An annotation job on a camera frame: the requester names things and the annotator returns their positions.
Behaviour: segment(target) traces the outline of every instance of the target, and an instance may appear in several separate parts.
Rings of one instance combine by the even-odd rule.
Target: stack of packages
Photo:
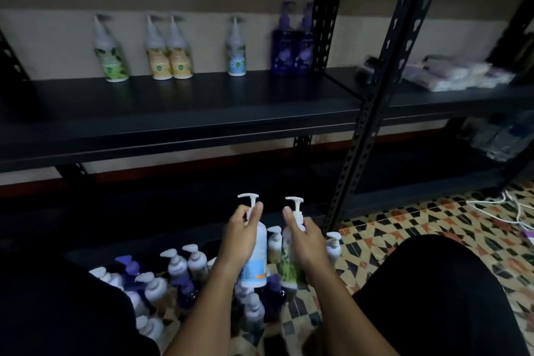
[[[488,62],[473,62],[457,57],[428,55],[422,62],[406,65],[403,78],[432,92],[465,90],[468,87],[494,88],[510,83],[515,74]]]

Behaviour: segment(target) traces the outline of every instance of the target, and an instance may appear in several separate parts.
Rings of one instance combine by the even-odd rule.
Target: tiled floor
[[[512,184],[509,191],[520,202],[534,206],[533,183]],[[470,192],[347,220],[340,229],[343,246],[336,271],[354,293],[405,239],[422,234],[454,239],[477,254],[497,277],[534,354],[534,250],[517,228],[484,216],[466,205],[466,199],[484,197]],[[515,215],[514,208],[506,204],[487,207],[505,219]],[[534,211],[526,211],[523,220],[534,223]],[[276,265],[270,267],[276,272]],[[301,355],[302,344],[320,318],[313,288],[303,287],[284,308],[281,325],[267,326],[262,337],[242,332],[231,340],[230,354],[263,355],[263,338],[282,332],[290,355]]]

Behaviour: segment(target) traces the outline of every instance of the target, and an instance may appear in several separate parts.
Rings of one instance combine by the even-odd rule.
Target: hand
[[[235,274],[236,278],[256,245],[256,232],[259,219],[262,216],[263,203],[256,203],[250,213],[250,220],[245,225],[249,208],[246,205],[240,205],[230,218],[216,261],[216,264],[224,265]]]
[[[291,231],[291,252],[295,253],[298,262],[306,273],[308,283],[314,285],[318,276],[333,272],[326,254],[326,241],[323,234],[310,217],[304,218],[306,231],[302,231],[298,227],[290,207],[284,207],[282,212],[287,227]]]

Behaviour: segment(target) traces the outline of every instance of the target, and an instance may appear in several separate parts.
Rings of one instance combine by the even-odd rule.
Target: yellow label
[[[168,79],[172,77],[167,49],[150,48],[146,51],[149,56],[150,68],[156,79]]]
[[[183,48],[173,48],[170,54],[172,73],[177,78],[190,78],[193,76],[189,53]]]

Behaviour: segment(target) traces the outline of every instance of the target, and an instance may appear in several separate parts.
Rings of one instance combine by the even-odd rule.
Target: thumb
[[[252,207],[252,211],[250,212],[250,218],[248,220],[248,225],[250,227],[256,228],[258,226],[259,219],[262,217],[262,212],[263,203],[259,201]]]
[[[291,207],[285,206],[284,210],[282,210],[282,214],[284,215],[284,220],[286,221],[286,225],[290,229],[291,234],[302,232],[297,225],[297,220],[295,220]]]

